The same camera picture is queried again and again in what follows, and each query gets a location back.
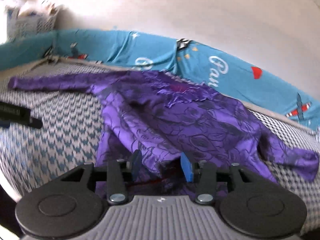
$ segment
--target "purple patterned fabric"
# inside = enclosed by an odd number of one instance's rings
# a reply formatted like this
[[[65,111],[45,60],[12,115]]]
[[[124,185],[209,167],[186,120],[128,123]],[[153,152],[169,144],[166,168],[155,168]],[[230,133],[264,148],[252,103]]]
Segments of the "purple patterned fabric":
[[[180,83],[157,71],[121,71],[11,78],[11,89],[27,91],[77,90],[96,95],[105,129],[96,165],[127,159],[136,149],[143,167],[131,192],[189,194],[179,165],[181,152],[218,167],[233,162],[276,182],[263,160],[291,167],[308,181],[318,171],[318,155],[287,147],[243,104],[206,85]],[[104,196],[104,184],[97,186]]]

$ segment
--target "mattress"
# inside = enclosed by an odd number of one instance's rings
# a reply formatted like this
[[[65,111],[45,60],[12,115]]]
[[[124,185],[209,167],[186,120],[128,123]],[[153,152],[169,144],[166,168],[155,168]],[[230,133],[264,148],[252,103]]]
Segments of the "mattress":
[[[22,76],[107,71],[104,67],[45,63]],[[0,128],[0,171],[17,195],[24,195],[84,162],[95,163],[103,129],[97,98],[82,93],[8,91],[7,83],[4,80],[0,84],[0,100],[31,108],[33,117],[42,118],[44,124],[41,130],[19,124]],[[315,132],[252,112],[287,146],[320,153]],[[306,203],[308,216],[302,233],[319,227],[320,172],[310,183],[288,168],[266,164],[283,187]]]

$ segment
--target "plastic basket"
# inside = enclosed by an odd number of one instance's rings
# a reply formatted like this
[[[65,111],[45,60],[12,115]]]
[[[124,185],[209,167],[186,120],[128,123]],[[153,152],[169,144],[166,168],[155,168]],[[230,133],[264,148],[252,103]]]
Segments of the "plastic basket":
[[[7,39],[21,38],[54,29],[58,11],[50,16],[26,16],[17,18],[19,9],[7,13]]]

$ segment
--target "gray ridged plate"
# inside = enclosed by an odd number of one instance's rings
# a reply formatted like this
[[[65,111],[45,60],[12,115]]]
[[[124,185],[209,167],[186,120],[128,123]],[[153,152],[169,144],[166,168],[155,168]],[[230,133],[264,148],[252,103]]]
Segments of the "gray ridged plate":
[[[225,225],[212,207],[188,196],[135,196],[110,207],[102,221],[74,240],[252,240]],[[286,240],[299,240],[291,236]],[[35,240],[25,236],[23,240]]]

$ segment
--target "teal fabric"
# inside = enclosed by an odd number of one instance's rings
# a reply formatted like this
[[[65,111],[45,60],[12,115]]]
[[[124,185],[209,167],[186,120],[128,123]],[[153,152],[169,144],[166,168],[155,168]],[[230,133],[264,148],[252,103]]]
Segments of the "teal fabric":
[[[291,119],[313,130],[320,124],[319,101],[258,66],[195,41],[177,52],[175,39],[146,33],[54,31],[0,45],[0,70],[41,59],[50,47],[64,57],[169,71],[273,112],[291,113]]]
[[[177,53],[177,75],[193,82],[205,82],[220,93],[253,103],[273,112],[286,115],[298,108],[297,97],[302,104],[311,103],[298,116],[291,119],[315,130],[320,123],[320,102],[281,78],[260,70],[255,78],[256,66],[221,50],[191,42],[185,50]]]
[[[176,40],[126,31],[59,31],[55,52],[72,57],[71,44],[77,43],[79,54],[87,60],[134,67],[139,70],[169,70],[175,64]]]
[[[55,37],[53,31],[0,45],[0,71],[41,59]]]

